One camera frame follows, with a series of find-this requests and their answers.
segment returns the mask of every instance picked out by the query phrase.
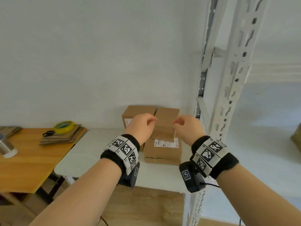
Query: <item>perforated metal upright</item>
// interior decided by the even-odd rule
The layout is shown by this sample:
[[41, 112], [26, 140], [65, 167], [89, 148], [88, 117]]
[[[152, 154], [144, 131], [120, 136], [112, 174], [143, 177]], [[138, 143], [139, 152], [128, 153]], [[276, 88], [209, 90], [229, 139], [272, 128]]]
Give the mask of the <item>perforated metal upright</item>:
[[[231, 118], [239, 100], [242, 87], [251, 70], [250, 58], [252, 56], [258, 31], [267, 7], [268, 0], [237, 0], [230, 37], [226, 50], [215, 48], [218, 29], [225, 11], [227, 0], [218, 0], [212, 27], [207, 38], [207, 46], [202, 62], [202, 74], [208, 71], [212, 58], [224, 59], [217, 97], [214, 102], [213, 113], [209, 114], [203, 95], [198, 95], [195, 115], [201, 112], [207, 133], [210, 136], [224, 141], [230, 126]], [[193, 201], [189, 226], [196, 226], [202, 215], [202, 203], [205, 190], [191, 196]]]

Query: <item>tape roll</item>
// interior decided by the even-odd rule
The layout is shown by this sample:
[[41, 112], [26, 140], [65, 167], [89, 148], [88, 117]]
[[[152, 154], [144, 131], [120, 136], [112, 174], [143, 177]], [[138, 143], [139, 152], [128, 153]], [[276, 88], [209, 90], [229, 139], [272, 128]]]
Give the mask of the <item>tape roll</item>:
[[56, 134], [65, 134], [74, 128], [72, 121], [63, 121], [54, 126], [53, 130]]

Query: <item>black cable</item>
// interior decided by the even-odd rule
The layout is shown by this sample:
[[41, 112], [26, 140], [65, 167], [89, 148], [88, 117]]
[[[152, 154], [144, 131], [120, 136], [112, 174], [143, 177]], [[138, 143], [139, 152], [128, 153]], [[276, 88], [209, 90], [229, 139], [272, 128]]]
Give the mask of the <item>black cable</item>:
[[104, 221], [104, 223], [105, 223], [107, 226], [109, 226], [108, 223], [102, 218], [102, 216], [100, 216], [100, 219], [102, 219], [102, 220]]
[[202, 185], [210, 185], [220, 188], [218, 185], [210, 184], [210, 183], [201, 183]]

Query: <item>black scissors handle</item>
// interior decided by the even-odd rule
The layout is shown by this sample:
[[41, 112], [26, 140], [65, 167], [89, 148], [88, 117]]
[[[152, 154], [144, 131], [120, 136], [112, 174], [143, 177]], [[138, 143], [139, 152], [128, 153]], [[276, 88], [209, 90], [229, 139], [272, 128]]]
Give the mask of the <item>black scissors handle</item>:
[[49, 136], [52, 136], [52, 135], [54, 135], [54, 134], [55, 134], [55, 131], [50, 130], [50, 131], [47, 131], [47, 132], [43, 133], [43, 136], [44, 136], [44, 137], [49, 137]]

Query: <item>white table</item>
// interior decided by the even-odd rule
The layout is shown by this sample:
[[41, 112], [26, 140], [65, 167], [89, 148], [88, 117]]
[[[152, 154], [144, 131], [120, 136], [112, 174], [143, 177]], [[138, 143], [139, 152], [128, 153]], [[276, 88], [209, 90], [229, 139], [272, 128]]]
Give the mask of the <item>white table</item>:
[[[92, 129], [65, 155], [55, 167], [55, 173], [66, 178], [69, 184], [73, 177], [79, 178], [99, 159], [104, 147], [115, 137], [123, 134], [120, 129]], [[182, 143], [183, 152], [181, 162], [188, 161], [191, 149]], [[140, 168], [136, 186], [168, 190], [185, 194], [183, 225], [186, 225], [190, 209], [190, 193], [182, 179], [178, 166], [146, 163], [143, 152], [139, 152]]]

